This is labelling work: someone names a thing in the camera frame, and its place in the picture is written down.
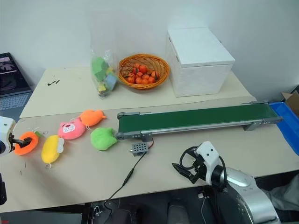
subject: laptop screen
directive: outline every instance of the laptop screen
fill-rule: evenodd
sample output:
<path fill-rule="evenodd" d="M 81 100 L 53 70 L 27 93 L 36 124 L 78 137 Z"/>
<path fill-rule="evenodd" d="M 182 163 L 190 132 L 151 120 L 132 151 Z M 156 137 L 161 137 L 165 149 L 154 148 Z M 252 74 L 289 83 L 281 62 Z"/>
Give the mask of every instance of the laptop screen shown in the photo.
<path fill-rule="evenodd" d="M 9 53 L 0 54 L 0 95 L 14 95 L 29 91 L 27 84 Z"/>

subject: wicker basket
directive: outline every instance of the wicker basket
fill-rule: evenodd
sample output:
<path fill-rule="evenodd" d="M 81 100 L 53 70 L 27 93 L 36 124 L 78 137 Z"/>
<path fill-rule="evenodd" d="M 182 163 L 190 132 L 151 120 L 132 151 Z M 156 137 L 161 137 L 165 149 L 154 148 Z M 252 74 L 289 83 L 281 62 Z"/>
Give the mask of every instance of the wicker basket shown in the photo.
<path fill-rule="evenodd" d="M 145 65 L 148 72 L 157 71 L 160 74 L 160 78 L 157 82 L 152 84 L 132 84 L 128 83 L 124 76 L 132 72 L 135 63 Z M 120 61 L 119 79 L 127 86 L 133 87 L 138 90 L 149 90 L 164 82 L 169 76 L 170 68 L 165 60 L 149 54 L 138 54 L 126 57 Z"/>

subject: plastic bag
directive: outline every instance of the plastic bag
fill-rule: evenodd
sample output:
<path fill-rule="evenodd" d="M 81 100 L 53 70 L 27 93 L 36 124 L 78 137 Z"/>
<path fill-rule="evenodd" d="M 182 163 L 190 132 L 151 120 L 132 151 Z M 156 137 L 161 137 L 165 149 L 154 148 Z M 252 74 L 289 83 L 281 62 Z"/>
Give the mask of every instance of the plastic bag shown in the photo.
<path fill-rule="evenodd" d="M 91 75 L 98 95 L 106 97 L 117 84 L 118 60 L 116 58 L 115 30 L 109 10 L 90 9 Z"/>

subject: laptop keyboard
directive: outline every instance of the laptop keyboard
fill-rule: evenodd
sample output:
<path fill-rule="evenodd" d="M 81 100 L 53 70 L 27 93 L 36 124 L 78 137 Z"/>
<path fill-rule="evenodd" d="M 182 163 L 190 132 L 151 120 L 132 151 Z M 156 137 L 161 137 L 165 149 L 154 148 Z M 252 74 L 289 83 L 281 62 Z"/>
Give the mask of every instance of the laptop keyboard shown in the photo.
<path fill-rule="evenodd" d="M 24 106 L 28 95 L 29 94 L 22 94 L 20 96 L 1 98 L 0 111 Z"/>

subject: orange ring plush toy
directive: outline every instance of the orange ring plush toy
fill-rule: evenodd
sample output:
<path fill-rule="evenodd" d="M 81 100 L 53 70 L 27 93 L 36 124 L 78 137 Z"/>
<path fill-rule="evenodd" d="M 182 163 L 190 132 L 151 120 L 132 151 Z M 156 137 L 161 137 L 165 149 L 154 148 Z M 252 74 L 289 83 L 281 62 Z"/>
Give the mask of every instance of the orange ring plush toy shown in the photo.
<path fill-rule="evenodd" d="M 103 111 L 101 110 L 86 110 L 80 114 L 81 122 L 84 126 L 93 126 L 99 123 L 102 119 L 106 119 Z"/>
<path fill-rule="evenodd" d="M 16 144 L 14 147 L 14 153 L 17 155 L 30 153 L 38 144 L 38 136 L 34 132 L 25 132 L 20 136 L 20 140 L 24 140 L 25 138 L 31 138 L 31 142 L 29 145 L 22 148 L 19 144 Z"/>

